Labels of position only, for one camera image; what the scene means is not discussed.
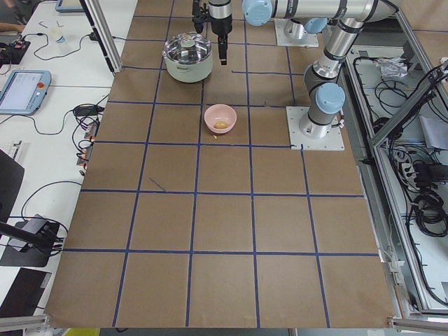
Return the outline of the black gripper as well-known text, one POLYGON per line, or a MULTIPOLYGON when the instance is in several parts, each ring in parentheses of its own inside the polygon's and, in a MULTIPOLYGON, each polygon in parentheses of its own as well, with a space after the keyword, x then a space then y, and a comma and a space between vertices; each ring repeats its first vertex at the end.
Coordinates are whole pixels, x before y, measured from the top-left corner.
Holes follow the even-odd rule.
POLYGON ((200 0, 192 2, 192 21, 195 31, 201 34, 204 24, 211 24, 212 32, 218 36, 218 56, 222 65, 228 64, 228 34, 232 31, 232 4, 231 0, 209 0, 202 3, 200 0))

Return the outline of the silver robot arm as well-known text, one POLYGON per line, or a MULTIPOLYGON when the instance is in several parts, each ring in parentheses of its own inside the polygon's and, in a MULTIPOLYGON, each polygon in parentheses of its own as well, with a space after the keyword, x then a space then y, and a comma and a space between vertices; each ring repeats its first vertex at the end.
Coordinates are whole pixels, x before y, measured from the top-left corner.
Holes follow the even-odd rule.
POLYGON ((322 55, 304 73, 311 106, 301 117, 299 128, 306 137, 325 137, 333 118, 342 110, 346 95, 337 84, 337 77, 364 24, 387 18, 398 12, 401 5, 401 1, 380 0, 243 1, 244 17, 256 27, 272 18, 282 18, 298 21, 313 34, 321 31, 328 20, 337 23, 322 55))
POLYGON ((303 39, 306 34, 319 34, 326 27, 327 18, 293 18, 287 21, 284 34, 293 40, 303 39))

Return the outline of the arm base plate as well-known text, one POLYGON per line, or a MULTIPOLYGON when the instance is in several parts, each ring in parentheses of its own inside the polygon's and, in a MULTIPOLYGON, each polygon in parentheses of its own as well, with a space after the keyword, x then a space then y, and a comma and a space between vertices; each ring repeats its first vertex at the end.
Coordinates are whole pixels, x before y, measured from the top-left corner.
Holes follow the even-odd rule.
POLYGON ((308 106, 287 106, 290 148, 301 151, 343 151, 344 141, 337 117, 329 125, 316 125, 308 116, 308 106))
POLYGON ((304 26, 288 19, 275 19, 276 44, 300 48, 317 48, 318 36, 308 33, 304 26))

